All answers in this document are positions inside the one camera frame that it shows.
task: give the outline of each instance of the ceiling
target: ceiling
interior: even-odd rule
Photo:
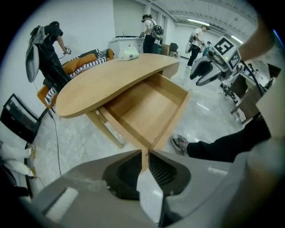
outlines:
[[[245,0],[149,0],[169,13],[177,23],[188,18],[210,24],[211,30],[244,41],[257,27],[257,14]]]

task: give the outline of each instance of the gray shoe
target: gray shoe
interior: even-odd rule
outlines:
[[[175,148],[177,154],[179,155],[188,155],[187,146],[189,142],[183,136],[175,134],[170,138],[172,146]]]

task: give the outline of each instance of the open drawer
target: open drawer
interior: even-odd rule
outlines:
[[[189,93],[156,73],[99,110],[137,148],[162,149],[181,117]]]

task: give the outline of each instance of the black backpack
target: black backpack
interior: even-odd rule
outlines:
[[[153,20],[151,20],[151,22],[154,24],[154,27],[151,31],[151,36],[153,38],[155,38],[156,40],[161,41],[163,38],[163,28],[159,25],[155,25],[155,23],[153,22]]]

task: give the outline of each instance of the ceiling light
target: ceiling light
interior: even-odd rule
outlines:
[[[231,36],[231,38],[234,39],[234,40],[236,40],[237,42],[239,42],[239,43],[241,43],[241,44],[243,43],[241,40],[239,40],[239,39],[236,38],[235,36]]]
[[[210,26],[209,24],[207,24],[207,23],[205,23],[205,22],[202,22],[202,21],[192,20],[192,19],[187,19],[187,20],[190,21],[190,22],[197,23],[197,24],[202,24],[202,25],[205,25],[205,26]]]

